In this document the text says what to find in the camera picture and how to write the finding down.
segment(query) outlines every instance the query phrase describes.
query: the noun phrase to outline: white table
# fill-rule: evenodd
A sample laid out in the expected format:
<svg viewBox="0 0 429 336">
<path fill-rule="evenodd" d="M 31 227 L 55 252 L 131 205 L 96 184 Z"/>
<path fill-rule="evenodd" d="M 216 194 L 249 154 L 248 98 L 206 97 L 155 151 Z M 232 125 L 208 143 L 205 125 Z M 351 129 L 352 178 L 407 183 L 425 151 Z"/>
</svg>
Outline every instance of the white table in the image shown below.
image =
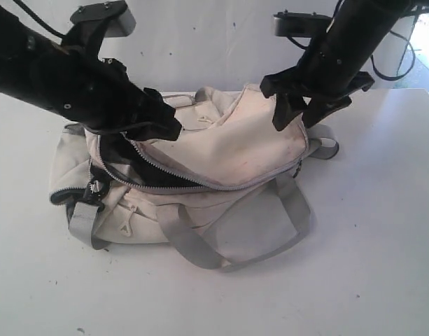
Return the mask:
<svg viewBox="0 0 429 336">
<path fill-rule="evenodd" d="M 0 336 L 429 335 L 426 91 L 358 93 L 329 117 L 342 149 L 299 177 L 311 234 L 231 274 L 70 237 L 48 204 L 63 124 L 0 95 Z"/>
</svg>

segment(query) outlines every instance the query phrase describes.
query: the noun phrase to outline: zipper pull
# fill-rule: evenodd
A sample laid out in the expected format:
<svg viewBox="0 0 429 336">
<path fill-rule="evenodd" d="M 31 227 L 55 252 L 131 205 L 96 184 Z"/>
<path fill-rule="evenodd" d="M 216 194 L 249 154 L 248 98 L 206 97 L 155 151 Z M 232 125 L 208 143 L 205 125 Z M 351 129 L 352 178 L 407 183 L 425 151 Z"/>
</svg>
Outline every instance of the zipper pull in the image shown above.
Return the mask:
<svg viewBox="0 0 429 336">
<path fill-rule="evenodd" d="M 138 209 L 137 206 L 132 205 L 130 207 L 130 212 L 127 218 L 122 222 L 122 224 L 119 226 L 119 231 L 123 236 L 131 237 L 133 235 L 132 227 L 130 226 L 130 219 L 132 218 L 135 211 Z"/>
</svg>

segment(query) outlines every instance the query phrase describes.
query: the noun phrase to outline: white wall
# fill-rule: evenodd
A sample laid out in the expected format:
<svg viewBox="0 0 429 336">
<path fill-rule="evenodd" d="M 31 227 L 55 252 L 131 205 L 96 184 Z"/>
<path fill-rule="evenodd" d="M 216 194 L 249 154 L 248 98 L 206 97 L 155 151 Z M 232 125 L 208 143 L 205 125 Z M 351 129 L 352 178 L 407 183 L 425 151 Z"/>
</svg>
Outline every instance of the white wall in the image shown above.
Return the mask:
<svg viewBox="0 0 429 336">
<path fill-rule="evenodd" d="M 61 32 L 79 4 L 102 0 L 25 0 Z M 331 15 L 336 0 L 127 0 L 136 29 L 127 38 L 106 39 L 101 57 L 118 58 L 138 86 L 196 90 L 204 85 L 239 90 L 265 74 L 295 65 L 302 51 L 272 35 L 273 14 L 284 9 Z M 26 25 L 44 33 L 11 0 L 0 0 Z M 409 35 L 412 19 L 396 31 Z M 395 75 L 405 42 L 387 37 L 375 53 L 379 70 Z M 388 87 L 391 83 L 377 86 Z"/>
</svg>

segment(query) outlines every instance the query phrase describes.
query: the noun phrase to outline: bag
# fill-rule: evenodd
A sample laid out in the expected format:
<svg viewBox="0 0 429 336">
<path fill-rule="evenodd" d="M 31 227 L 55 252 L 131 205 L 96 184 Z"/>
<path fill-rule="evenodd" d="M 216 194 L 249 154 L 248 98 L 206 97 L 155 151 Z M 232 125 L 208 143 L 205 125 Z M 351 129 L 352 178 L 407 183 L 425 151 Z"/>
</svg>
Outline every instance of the bag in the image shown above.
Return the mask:
<svg viewBox="0 0 429 336">
<path fill-rule="evenodd" d="M 306 131 L 298 116 L 277 132 L 276 100 L 257 85 L 235 96 L 206 87 L 170 99 L 183 106 L 176 109 L 183 126 L 177 141 L 64 128 L 50 201 L 66 205 L 71 234 L 95 249 L 170 242 L 193 264 L 224 270 L 298 243 L 311 211 L 293 174 L 308 156 L 337 154 L 336 141 L 322 145 L 334 139 L 330 129 Z"/>
</svg>

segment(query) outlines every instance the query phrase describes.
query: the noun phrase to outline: gray strap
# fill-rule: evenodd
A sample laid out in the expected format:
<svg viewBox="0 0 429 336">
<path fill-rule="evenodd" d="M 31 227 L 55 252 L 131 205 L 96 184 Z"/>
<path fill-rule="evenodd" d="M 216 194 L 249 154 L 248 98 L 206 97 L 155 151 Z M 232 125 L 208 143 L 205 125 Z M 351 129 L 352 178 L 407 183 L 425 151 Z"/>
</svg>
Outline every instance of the gray strap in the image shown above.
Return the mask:
<svg viewBox="0 0 429 336">
<path fill-rule="evenodd" d="M 181 204 L 159 206 L 157 208 L 158 223 L 164 235 L 176 250 L 188 261 L 201 268 L 236 270 L 257 263 L 290 249 L 304 238 L 309 231 L 311 209 L 292 176 L 290 174 L 280 174 L 271 183 L 297 230 L 297 235 L 283 246 L 257 258 L 238 263 L 227 260 L 210 246 L 203 237 L 191 229 L 195 224 Z"/>
<path fill-rule="evenodd" d="M 95 250 L 101 250 L 110 243 L 94 236 L 97 211 L 99 207 L 77 202 L 73 217 L 69 222 L 69 232 L 84 244 Z"/>
<path fill-rule="evenodd" d="M 317 124 L 307 130 L 309 146 L 311 148 L 309 157 L 321 160 L 332 159 L 339 152 L 340 146 L 335 139 L 332 129 L 326 125 Z M 323 146 L 321 139 L 329 139 L 334 142 L 334 146 Z"/>
</svg>

